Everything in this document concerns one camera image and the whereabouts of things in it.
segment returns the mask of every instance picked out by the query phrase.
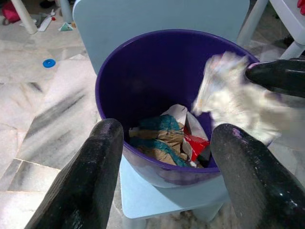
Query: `chair backrest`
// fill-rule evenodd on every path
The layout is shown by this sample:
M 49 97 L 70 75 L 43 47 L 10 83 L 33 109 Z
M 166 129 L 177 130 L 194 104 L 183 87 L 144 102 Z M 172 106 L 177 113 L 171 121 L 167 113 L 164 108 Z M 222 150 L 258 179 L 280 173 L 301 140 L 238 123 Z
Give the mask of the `chair backrest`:
M 146 32 L 190 29 L 235 42 L 248 8 L 249 0 L 77 0 L 73 17 L 98 73 L 116 47 Z

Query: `blue plastic lid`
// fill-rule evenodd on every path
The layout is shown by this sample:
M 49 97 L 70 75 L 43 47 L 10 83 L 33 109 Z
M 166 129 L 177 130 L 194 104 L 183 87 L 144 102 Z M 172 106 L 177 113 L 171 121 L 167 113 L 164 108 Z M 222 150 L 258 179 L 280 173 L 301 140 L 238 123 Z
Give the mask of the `blue plastic lid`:
M 56 62 L 53 59 L 46 59 L 42 64 L 45 68 L 51 68 L 56 64 Z

